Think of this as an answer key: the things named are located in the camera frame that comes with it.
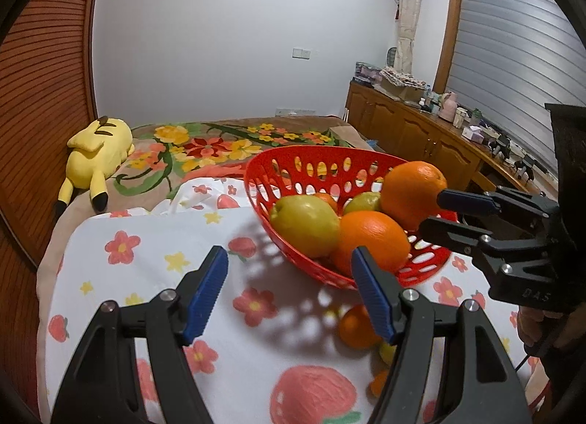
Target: orange fruit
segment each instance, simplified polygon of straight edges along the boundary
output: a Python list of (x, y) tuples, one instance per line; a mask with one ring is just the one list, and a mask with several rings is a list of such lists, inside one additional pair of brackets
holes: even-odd
[(406, 231), (416, 231), (424, 219), (440, 212), (437, 196), (447, 187), (437, 167), (423, 161), (404, 163), (386, 175), (380, 207)]
[(346, 312), (338, 324), (338, 334), (355, 350), (366, 350), (382, 341), (374, 332), (364, 305), (356, 305)]
[(383, 393), (383, 388), (385, 387), (385, 383), (387, 382), (387, 378), (389, 377), (389, 370), (385, 369), (381, 371), (374, 377), (374, 381), (368, 385), (370, 392), (374, 395), (375, 398), (379, 398), (380, 395)]
[(352, 252), (359, 246), (366, 246), (379, 267), (394, 274), (411, 251), (403, 228), (374, 210), (357, 210), (340, 219), (340, 240), (330, 257), (336, 269), (348, 277), (352, 277)]
[(321, 200), (326, 201), (330, 207), (333, 209), (333, 211), (337, 214), (338, 213), (338, 203), (336, 202), (336, 200), (330, 196), (330, 194), (327, 194), (325, 192), (316, 192), (314, 194), (314, 196), (316, 198), (320, 198)]

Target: green fruit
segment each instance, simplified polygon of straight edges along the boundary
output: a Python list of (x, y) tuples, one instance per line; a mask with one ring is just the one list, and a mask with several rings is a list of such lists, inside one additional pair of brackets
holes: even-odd
[(281, 198), (272, 207), (270, 220), (283, 239), (310, 259), (328, 256), (338, 246), (340, 219), (320, 198)]
[(396, 346), (392, 346), (389, 343), (385, 343), (384, 341), (380, 344), (379, 355), (382, 358), (382, 360), (389, 366), (393, 364), (395, 351), (397, 351)]
[(344, 215), (357, 210), (376, 210), (380, 212), (380, 192), (363, 192), (344, 207)]

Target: wall outlet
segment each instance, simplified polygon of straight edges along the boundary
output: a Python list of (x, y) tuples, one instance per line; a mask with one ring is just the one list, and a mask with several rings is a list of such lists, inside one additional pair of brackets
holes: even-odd
[(309, 60), (310, 56), (311, 56), (311, 50), (303, 50), (303, 48), (294, 48), (293, 49), (293, 58), (294, 59)]
[(275, 111), (276, 117), (290, 117), (290, 116), (314, 116), (315, 110), (291, 110), (289, 108), (278, 108)]

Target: metal screw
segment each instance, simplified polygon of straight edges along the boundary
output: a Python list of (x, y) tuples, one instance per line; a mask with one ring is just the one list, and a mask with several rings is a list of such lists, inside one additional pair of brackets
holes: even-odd
[(163, 290), (161, 293), (159, 293), (159, 298), (162, 301), (173, 301), (175, 300), (176, 296), (177, 292), (173, 290), (173, 288), (167, 288), (167, 290)]
[(105, 301), (100, 305), (100, 310), (102, 310), (104, 313), (110, 313), (111, 311), (114, 311), (115, 308), (116, 302), (112, 300)]
[(412, 288), (408, 288), (403, 291), (403, 298), (408, 301), (415, 301), (419, 298), (419, 292), (417, 290), (413, 290)]
[(464, 308), (468, 311), (478, 311), (480, 309), (478, 302), (476, 300), (471, 300), (470, 298), (468, 300), (464, 300), (462, 305), (464, 305)]

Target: white wall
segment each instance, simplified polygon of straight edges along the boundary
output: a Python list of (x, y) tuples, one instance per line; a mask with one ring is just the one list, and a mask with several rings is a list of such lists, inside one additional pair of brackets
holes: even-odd
[(96, 0), (98, 111), (131, 126), (339, 114), (355, 63), (384, 66), (396, 45), (395, 12), (393, 0)]
[(415, 78), (433, 86), (444, 44), (449, 0), (421, 0), (421, 12), (413, 45)]

